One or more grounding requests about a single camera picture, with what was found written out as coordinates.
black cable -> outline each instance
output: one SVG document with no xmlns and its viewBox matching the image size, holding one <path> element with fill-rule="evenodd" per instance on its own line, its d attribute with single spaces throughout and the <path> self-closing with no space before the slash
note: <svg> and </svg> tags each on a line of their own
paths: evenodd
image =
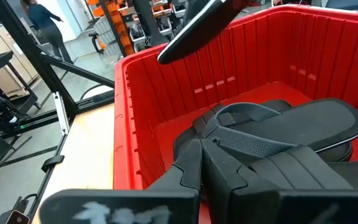
<svg viewBox="0 0 358 224">
<path fill-rule="evenodd" d="M 26 200 L 28 200 L 31 197 L 35 197 L 35 199 L 37 199 L 38 195 L 37 194 L 29 194 L 23 198 L 22 202 L 25 202 Z"/>
<path fill-rule="evenodd" d="M 81 100 L 84 100 L 85 95 L 86 95 L 89 91 L 93 90 L 94 88 L 100 87 L 100 86 L 103 86 L 103 84 L 98 84 L 98 85 L 96 85 L 96 86 L 91 87 L 89 90 L 86 90 L 86 91 L 84 92 L 84 94 L 82 94 L 82 96 L 81 96 L 80 99 L 81 99 Z"/>
</svg>

black leggings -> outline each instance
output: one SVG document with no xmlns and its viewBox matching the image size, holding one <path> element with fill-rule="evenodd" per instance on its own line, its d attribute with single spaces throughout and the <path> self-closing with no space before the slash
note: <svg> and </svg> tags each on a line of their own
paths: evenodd
<svg viewBox="0 0 358 224">
<path fill-rule="evenodd" d="M 62 57 L 63 55 L 64 61 L 68 63 L 73 63 L 63 42 L 62 33 L 57 26 L 49 26 L 47 28 L 42 29 L 41 32 L 47 42 L 52 45 L 55 56 Z"/>
</svg>

dark top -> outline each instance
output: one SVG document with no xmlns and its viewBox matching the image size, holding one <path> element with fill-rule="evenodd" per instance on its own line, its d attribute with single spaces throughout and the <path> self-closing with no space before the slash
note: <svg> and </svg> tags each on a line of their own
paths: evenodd
<svg viewBox="0 0 358 224">
<path fill-rule="evenodd" d="M 41 4 L 29 5 L 29 19 L 34 25 L 34 29 L 44 29 L 49 26 L 55 26 L 56 24 L 51 18 L 61 21 L 60 17 L 52 14 L 47 8 Z"/>
</svg>

metal post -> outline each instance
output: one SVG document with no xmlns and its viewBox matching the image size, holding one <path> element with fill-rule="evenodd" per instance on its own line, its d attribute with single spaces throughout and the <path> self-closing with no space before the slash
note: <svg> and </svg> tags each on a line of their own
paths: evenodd
<svg viewBox="0 0 358 224">
<path fill-rule="evenodd" d="M 124 48 L 124 46 L 123 46 L 122 43 L 121 43 L 121 38 L 120 38 L 121 35 L 119 35 L 119 34 L 117 33 L 116 26 L 114 25 L 114 23 L 113 23 L 113 21 L 112 21 L 112 19 L 111 19 L 111 15 L 110 15 L 109 9 L 107 8 L 106 0 L 99 0 L 99 3 L 100 3 L 100 5 L 102 5 L 102 9 L 103 9 L 104 15 L 106 16 L 106 19 L 107 19 L 107 21 L 108 21 L 109 24 L 110 24 L 111 30 L 112 30 L 114 36 L 116 37 L 117 44 L 118 44 L 119 49 L 120 49 L 120 51 L 121 51 L 121 53 L 122 53 L 122 56 L 123 56 L 123 57 L 126 57 L 127 54 L 125 53 L 125 48 Z"/>
<path fill-rule="evenodd" d="M 59 145 L 58 145 L 58 147 L 57 147 L 57 149 L 55 151 L 55 156 L 60 155 L 60 153 L 62 152 L 62 149 L 63 149 L 64 143 L 66 141 L 66 138 L 67 138 L 67 135 L 64 135 L 61 138 L 61 140 L 59 142 Z M 53 172 L 54 169 L 55 169 L 55 167 L 53 166 L 51 169 L 49 169 L 47 171 L 47 173 L 45 174 L 45 177 L 44 177 L 44 179 L 43 179 L 43 181 L 41 183 L 41 187 L 38 189 L 38 192 L 37 192 L 38 196 L 35 198 L 33 204 L 31 205 L 30 210 L 29 210 L 29 214 L 28 214 L 28 216 L 30 217 L 31 220 L 33 220 L 34 217 L 35 217 L 35 213 L 37 212 L 37 208 L 41 203 L 41 198 L 44 195 L 45 189 L 47 188 L 49 179 L 52 176 L 52 172 Z"/>
<path fill-rule="evenodd" d="M 59 93 L 53 93 L 53 98 L 55 99 L 55 106 L 57 117 L 59 118 L 60 130 L 62 131 L 62 136 L 64 136 L 67 135 L 70 131 L 70 126 L 68 125 L 68 119 L 65 111 L 65 104 Z"/>
<path fill-rule="evenodd" d="M 14 14 L 6 0 L 0 0 L 0 21 L 12 36 L 18 46 L 22 49 L 25 56 L 30 60 L 38 74 L 52 92 L 59 92 L 65 102 L 66 111 L 69 117 L 74 117 L 78 112 L 75 101 L 57 77 L 52 67 L 46 64 L 40 54 L 41 51 L 36 47 L 30 34 L 27 33 L 19 18 Z"/>
<path fill-rule="evenodd" d="M 88 8 L 89 13 L 91 14 L 91 17 L 92 17 L 92 21 L 91 21 L 91 22 L 93 22 L 93 21 L 94 21 L 94 16 L 93 16 L 93 12 L 92 12 L 92 10 L 91 10 L 91 6 L 88 4 L 88 1 L 87 1 L 87 0 L 84 0 L 84 2 L 85 2 L 86 7 Z"/>
<path fill-rule="evenodd" d="M 13 65 L 10 62 L 8 62 L 6 65 L 12 70 L 12 72 L 16 76 L 16 78 L 22 83 L 24 88 L 30 93 L 31 97 L 35 98 L 35 104 L 34 104 L 35 107 L 37 107 L 38 109 L 41 109 L 41 106 L 37 103 L 38 96 L 34 93 L 34 91 L 32 91 L 31 87 L 27 84 L 27 82 L 24 81 L 24 79 L 19 74 L 19 72 L 17 72 L 16 68 L 13 67 Z"/>
</svg>

white wall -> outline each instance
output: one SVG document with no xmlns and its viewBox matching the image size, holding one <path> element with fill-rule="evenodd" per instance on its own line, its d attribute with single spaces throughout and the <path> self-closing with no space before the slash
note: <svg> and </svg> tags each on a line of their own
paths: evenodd
<svg viewBox="0 0 358 224">
<path fill-rule="evenodd" d="M 71 11 L 73 21 L 76 22 L 76 24 L 79 26 L 80 33 L 90 25 L 89 19 L 86 17 L 85 14 L 86 11 L 83 8 L 81 2 L 78 2 L 78 0 L 64 0 L 64 1 L 59 1 L 59 3 L 63 11 L 64 11 L 63 5 L 67 11 Z"/>
<path fill-rule="evenodd" d="M 39 4 L 42 4 L 43 6 L 45 6 L 51 13 L 55 14 L 56 16 L 60 17 L 64 22 L 58 22 L 54 19 L 52 19 L 57 27 L 60 29 L 60 32 L 63 35 L 63 41 L 69 41 L 69 40 L 73 40 L 75 38 L 78 37 L 78 35 L 75 34 L 75 31 L 73 30 L 72 26 L 75 26 L 75 24 L 73 24 L 73 21 L 70 21 L 70 14 L 72 14 L 72 12 L 68 12 L 67 9 L 63 10 L 58 1 L 62 1 L 62 0 L 38 0 Z"/>
<path fill-rule="evenodd" d="M 88 20 L 89 21 L 91 21 L 92 20 L 92 16 L 91 16 L 91 14 L 90 13 L 92 13 L 92 12 L 90 12 L 90 10 L 88 9 L 88 5 L 85 3 L 85 1 L 83 1 L 83 0 L 78 0 L 81 4 L 82 4 L 82 8 L 85 10 L 85 15 L 86 15 L 86 17 L 88 18 Z"/>
</svg>

